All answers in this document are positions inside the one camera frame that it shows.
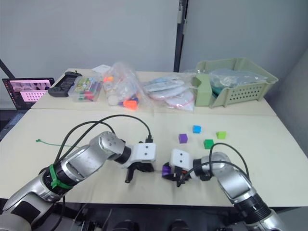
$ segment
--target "green zip tie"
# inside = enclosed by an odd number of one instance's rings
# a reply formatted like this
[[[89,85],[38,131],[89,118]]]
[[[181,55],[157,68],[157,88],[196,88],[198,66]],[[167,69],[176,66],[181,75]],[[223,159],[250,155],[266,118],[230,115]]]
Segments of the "green zip tie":
[[[55,143],[47,143],[45,141],[42,141],[41,139],[37,139],[35,140],[36,142],[41,142],[41,143],[44,143],[44,144],[47,144],[47,145],[51,145],[51,146],[61,146],[60,144],[55,144]]]
[[[69,185],[67,185],[67,184],[62,183],[62,182],[58,179],[57,174],[56,174],[56,172],[54,171],[53,164],[51,164],[51,165],[49,166],[49,171],[50,171],[50,175],[51,175],[51,178],[52,178],[52,182],[51,182],[50,185],[52,186],[53,189],[54,189],[55,187],[57,187],[57,186],[59,186],[59,187],[61,187],[61,188],[63,188],[63,189],[72,189],[72,188],[73,188],[72,186],[69,186]]]

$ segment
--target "table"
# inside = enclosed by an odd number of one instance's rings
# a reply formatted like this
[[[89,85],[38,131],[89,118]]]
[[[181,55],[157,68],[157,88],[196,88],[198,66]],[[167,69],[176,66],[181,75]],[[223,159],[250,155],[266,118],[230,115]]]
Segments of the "table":
[[[0,142],[0,197],[9,198],[33,179],[42,167],[54,161],[58,147],[35,142],[42,139],[61,143],[66,133],[88,120],[98,120],[115,112],[102,110],[31,109]],[[154,173],[136,171],[130,184],[124,183],[126,170],[116,162],[106,162],[90,178],[67,194],[68,202],[107,204],[204,205],[231,206],[215,178],[201,182],[190,180],[177,188],[174,182],[161,178],[161,167],[169,161],[173,148],[190,152],[196,158],[208,155],[204,139],[214,139],[218,130],[227,131],[226,143],[239,150],[247,161],[251,180],[262,199],[272,207],[308,206],[308,160],[278,117],[272,115],[213,115],[186,113],[130,112],[150,127],[157,144]],[[118,137],[127,144],[144,140],[147,131],[129,118],[108,121]],[[192,126],[201,125],[204,132],[193,134]],[[81,144],[107,130],[102,125],[91,131]],[[72,134],[72,144],[83,129]],[[187,133],[187,144],[179,144],[178,134]],[[217,151],[228,154],[231,161],[243,167],[239,157],[227,147]]]
[[[70,68],[67,71],[77,71],[85,77],[90,77],[94,75],[94,71],[91,69],[79,69],[79,68]],[[137,72],[137,75],[141,81],[149,81],[154,78],[162,77],[170,73],[166,72]],[[32,108],[47,108],[47,109],[73,109],[73,110],[102,110],[102,111],[113,111],[115,113],[122,113],[123,108],[118,106],[110,107],[105,99],[104,91],[101,90],[97,102],[92,103],[75,103],[69,97],[67,98],[54,98],[49,94],[45,94],[41,99],[36,102]],[[181,110],[168,109],[164,107],[144,107],[142,106],[139,111],[141,112],[158,112],[158,113],[186,113],[191,114],[191,112],[185,112]],[[194,114],[223,114],[223,115],[263,115],[263,116],[275,116],[275,112],[272,110],[270,105],[262,100],[258,101],[249,101],[244,103],[237,103],[233,105],[228,105],[225,107],[196,107]]]

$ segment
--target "clear plastic bag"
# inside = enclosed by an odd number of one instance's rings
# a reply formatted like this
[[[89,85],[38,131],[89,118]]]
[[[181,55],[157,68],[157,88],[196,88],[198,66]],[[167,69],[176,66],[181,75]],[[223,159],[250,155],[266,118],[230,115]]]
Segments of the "clear plastic bag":
[[[193,111],[195,96],[191,92],[191,79],[191,74],[171,74],[143,83],[143,88],[160,106]]]
[[[193,111],[195,96],[187,90],[180,95],[165,100],[168,108],[176,108],[186,111]]]
[[[210,73],[211,85],[214,88],[234,88],[240,85],[266,82],[267,77],[251,71],[233,71],[230,69],[217,69]]]
[[[103,89],[109,105],[121,105],[132,110],[138,104],[151,104],[143,92],[135,71],[127,64],[115,63],[103,76]]]

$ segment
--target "clear plastic box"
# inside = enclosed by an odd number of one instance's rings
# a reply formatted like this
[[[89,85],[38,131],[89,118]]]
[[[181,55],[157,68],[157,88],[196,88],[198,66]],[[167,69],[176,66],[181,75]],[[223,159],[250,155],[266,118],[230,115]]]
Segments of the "clear plastic box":
[[[102,82],[96,77],[77,77],[68,91],[69,97],[75,102],[94,102],[97,100]]]

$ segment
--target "laptop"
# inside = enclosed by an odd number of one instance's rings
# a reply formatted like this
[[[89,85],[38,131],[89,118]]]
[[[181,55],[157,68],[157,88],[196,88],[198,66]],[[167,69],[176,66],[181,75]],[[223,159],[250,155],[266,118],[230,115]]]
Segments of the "laptop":
[[[24,114],[54,84],[53,78],[4,78],[2,79],[17,112],[0,131],[0,140],[18,123]]]

